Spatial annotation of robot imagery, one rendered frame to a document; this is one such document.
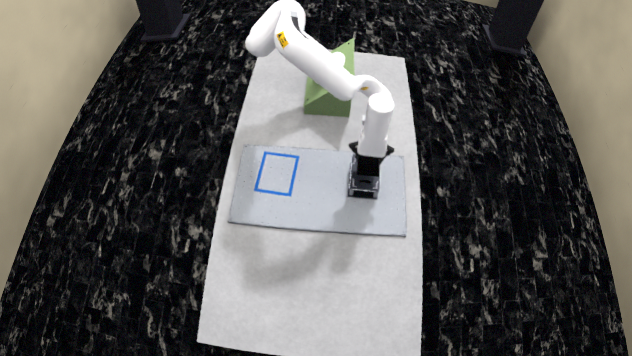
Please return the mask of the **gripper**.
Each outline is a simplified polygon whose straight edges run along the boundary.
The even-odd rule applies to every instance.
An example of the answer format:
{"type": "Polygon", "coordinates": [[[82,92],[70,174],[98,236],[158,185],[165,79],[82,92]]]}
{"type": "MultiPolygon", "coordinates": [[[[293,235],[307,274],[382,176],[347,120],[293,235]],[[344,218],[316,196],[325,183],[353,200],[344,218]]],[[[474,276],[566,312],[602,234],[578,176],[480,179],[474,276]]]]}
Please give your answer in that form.
{"type": "Polygon", "coordinates": [[[349,143],[348,145],[351,151],[355,153],[356,162],[358,162],[360,154],[364,156],[380,157],[381,165],[387,156],[390,156],[390,154],[394,153],[394,148],[387,145],[387,137],[383,141],[374,142],[367,139],[364,132],[361,132],[360,136],[362,137],[359,138],[359,141],[349,143]],[[355,146],[358,146],[358,151],[357,147],[355,146]]]}

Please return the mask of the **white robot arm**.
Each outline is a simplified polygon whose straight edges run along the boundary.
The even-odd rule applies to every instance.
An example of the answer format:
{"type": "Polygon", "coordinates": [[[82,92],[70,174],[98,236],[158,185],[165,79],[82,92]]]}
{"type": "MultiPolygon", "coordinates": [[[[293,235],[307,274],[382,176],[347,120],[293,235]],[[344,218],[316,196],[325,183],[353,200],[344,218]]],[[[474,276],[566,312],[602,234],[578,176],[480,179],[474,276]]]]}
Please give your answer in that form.
{"type": "Polygon", "coordinates": [[[343,68],[344,54],[335,52],[333,56],[304,32],[304,26],[305,13],[300,4],[294,0],[277,1],[253,26],[256,30],[252,27],[250,33],[254,32],[247,37],[246,48],[257,57],[265,57],[277,48],[285,59],[342,101],[351,100],[358,91],[366,95],[369,100],[362,132],[371,141],[383,141],[394,109],[390,92],[371,76],[351,75],[343,68]]]}

